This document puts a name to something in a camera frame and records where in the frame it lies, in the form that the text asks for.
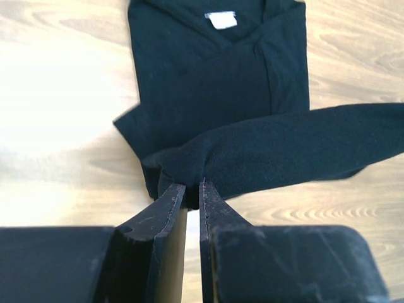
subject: black knit fabric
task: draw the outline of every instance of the black knit fabric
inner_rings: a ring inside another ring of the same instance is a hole
[[[216,30],[205,13],[232,10]],[[142,160],[211,129],[309,110],[306,7],[294,0],[132,0],[141,104],[115,125]],[[142,165],[157,198],[160,169]]]
[[[143,163],[172,181],[212,180],[224,198],[360,169],[404,152],[404,104],[358,104],[243,121]]]
[[[141,103],[115,125],[152,198],[203,177],[224,198],[341,179],[400,152],[402,142],[391,143],[402,132],[402,116],[391,116],[399,105],[309,112],[305,10],[294,0],[131,1]],[[205,18],[215,11],[235,11],[237,26],[215,29]],[[377,137],[385,126],[392,132]],[[367,134],[382,144],[375,153]]]

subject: white clothing label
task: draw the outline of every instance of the white clothing label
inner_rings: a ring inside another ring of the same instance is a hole
[[[224,30],[226,28],[237,26],[234,11],[218,11],[215,13],[205,14],[205,18],[210,19],[213,27],[217,30]]]

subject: wood grain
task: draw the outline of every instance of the wood grain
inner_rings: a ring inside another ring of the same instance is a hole
[[[404,6],[307,0],[312,108],[404,102]],[[127,0],[0,0],[0,225],[117,225],[149,202],[112,120],[138,102]],[[335,224],[369,241],[404,297],[404,155],[358,176],[229,203],[262,225]],[[198,213],[183,302],[201,302]]]

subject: black plastic object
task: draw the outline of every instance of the black plastic object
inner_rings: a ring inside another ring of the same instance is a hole
[[[0,229],[0,303],[180,302],[184,191],[173,184],[116,229]]]
[[[0,303],[179,303],[187,209],[198,205],[204,303],[389,302],[352,229],[254,227],[210,181],[185,193],[172,184],[116,229],[0,229]]]
[[[173,184],[163,196],[117,227],[138,248],[130,264],[136,273],[114,287],[114,302],[178,303],[182,295],[187,208],[185,186]]]
[[[199,216],[203,302],[213,303],[210,251],[212,231],[226,226],[252,227],[252,225],[224,202],[213,184],[206,179],[199,185]]]
[[[215,302],[389,302],[366,241],[347,227],[228,227],[212,248]]]
[[[125,243],[112,227],[0,229],[0,302],[104,299],[100,274]]]

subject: wooden floor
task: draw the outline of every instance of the wooden floor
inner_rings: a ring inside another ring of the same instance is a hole
[[[138,102],[127,1],[0,0],[0,225],[117,225],[150,202],[112,126]],[[312,108],[404,102],[400,1],[307,0],[307,29]],[[356,228],[404,297],[404,155],[230,204],[255,224]],[[188,231],[183,302],[201,302],[197,213]]]

